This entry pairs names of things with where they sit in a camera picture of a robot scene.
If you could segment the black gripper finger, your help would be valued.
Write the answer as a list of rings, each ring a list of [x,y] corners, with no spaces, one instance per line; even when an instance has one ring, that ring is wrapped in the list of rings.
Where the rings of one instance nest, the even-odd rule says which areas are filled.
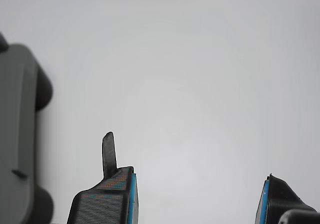
[[[103,179],[73,199],[67,223],[138,224],[138,184],[132,166],[117,167],[112,132],[102,139]]]
[[[269,175],[257,207],[255,224],[320,224],[319,212],[305,204],[282,179]]]

